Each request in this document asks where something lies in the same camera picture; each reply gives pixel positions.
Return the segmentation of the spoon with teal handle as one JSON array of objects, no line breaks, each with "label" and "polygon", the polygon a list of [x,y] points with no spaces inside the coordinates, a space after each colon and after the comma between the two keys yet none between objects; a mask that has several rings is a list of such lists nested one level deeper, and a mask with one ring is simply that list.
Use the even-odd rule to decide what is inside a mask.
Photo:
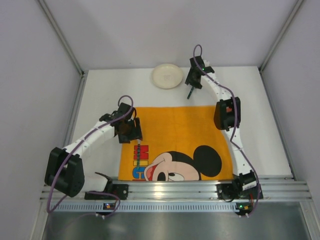
[{"label": "spoon with teal handle", "polygon": [[192,95],[192,93],[193,93],[193,91],[194,91],[194,89],[195,89],[195,87],[191,87],[191,89],[190,89],[190,91],[189,91],[189,93],[188,93],[188,95],[187,95],[187,100],[189,100],[190,99],[190,97],[191,97],[191,95]]}]

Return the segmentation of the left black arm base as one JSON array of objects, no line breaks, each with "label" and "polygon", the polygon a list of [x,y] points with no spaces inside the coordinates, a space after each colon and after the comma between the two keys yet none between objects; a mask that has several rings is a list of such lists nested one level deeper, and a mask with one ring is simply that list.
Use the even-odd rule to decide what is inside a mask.
[{"label": "left black arm base", "polygon": [[[126,200],[129,193],[129,185],[128,184],[114,184],[110,183],[106,186],[105,193],[113,194],[120,198],[120,200]],[[84,195],[85,200],[115,200],[113,196],[93,194],[86,192]]]}]

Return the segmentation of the fork with teal handle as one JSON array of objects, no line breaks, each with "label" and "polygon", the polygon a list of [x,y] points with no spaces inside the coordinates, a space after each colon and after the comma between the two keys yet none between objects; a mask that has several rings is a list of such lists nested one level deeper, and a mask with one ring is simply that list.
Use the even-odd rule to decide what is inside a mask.
[{"label": "fork with teal handle", "polygon": [[136,149],[136,161],[137,161],[137,164],[136,164],[136,169],[139,170],[140,168],[140,159],[141,159],[141,140],[138,139],[137,140],[137,149]]}]

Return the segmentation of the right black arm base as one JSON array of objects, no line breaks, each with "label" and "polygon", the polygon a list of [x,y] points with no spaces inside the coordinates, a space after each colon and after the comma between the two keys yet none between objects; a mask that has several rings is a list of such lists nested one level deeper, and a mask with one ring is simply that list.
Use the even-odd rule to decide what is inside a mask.
[{"label": "right black arm base", "polygon": [[239,186],[233,183],[222,183],[216,186],[218,199],[226,202],[232,202],[233,200],[249,200],[253,198],[254,200],[263,199],[262,189],[258,195],[258,187],[253,187],[247,190],[241,190]]}]

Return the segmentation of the cream round plate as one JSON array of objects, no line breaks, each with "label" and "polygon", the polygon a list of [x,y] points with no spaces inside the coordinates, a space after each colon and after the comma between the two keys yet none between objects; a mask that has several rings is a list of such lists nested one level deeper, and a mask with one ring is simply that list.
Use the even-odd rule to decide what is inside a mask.
[{"label": "cream round plate", "polygon": [[183,71],[171,63],[160,64],[151,73],[153,84],[161,89],[173,89],[182,82],[183,78]]}]

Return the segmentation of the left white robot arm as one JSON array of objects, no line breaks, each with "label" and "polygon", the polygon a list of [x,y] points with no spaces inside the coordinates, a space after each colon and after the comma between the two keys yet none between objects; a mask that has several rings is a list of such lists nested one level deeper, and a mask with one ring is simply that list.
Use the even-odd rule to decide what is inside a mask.
[{"label": "left white robot arm", "polygon": [[85,173],[84,161],[107,141],[117,137],[120,144],[142,139],[142,129],[137,111],[132,104],[118,104],[113,113],[101,116],[98,122],[78,140],[63,148],[55,147],[49,154],[44,182],[67,197],[80,192],[106,192],[112,181],[107,175]]}]

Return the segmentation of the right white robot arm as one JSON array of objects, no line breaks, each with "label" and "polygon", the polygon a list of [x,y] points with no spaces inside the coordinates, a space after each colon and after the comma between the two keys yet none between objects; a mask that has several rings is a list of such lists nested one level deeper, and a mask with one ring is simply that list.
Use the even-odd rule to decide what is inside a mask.
[{"label": "right white robot arm", "polygon": [[190,69],[185,80],[192,89],[205,89],[215,100],[213,121],[223,132],[232,159],[233,189],[239,196],[256,192],[261,187],[256,171],[245,154],[240,136],[241,100],[232,90],[219,83],[214,69],[200,55],[189,59]]}]

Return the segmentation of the orange Mickey Mouse placemat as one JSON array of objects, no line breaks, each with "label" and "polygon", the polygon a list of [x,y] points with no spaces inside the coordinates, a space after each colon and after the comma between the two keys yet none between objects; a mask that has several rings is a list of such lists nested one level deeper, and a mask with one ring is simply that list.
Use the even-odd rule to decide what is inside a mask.
[{"label": "orange Mickey Mouse placemat", "polygon": [[137,143],[124,144],[118,179],[122,181],[223,181],[233,163],[223,133],[214,124],[214,106],[138,107],[143,139],[140,168]]}]

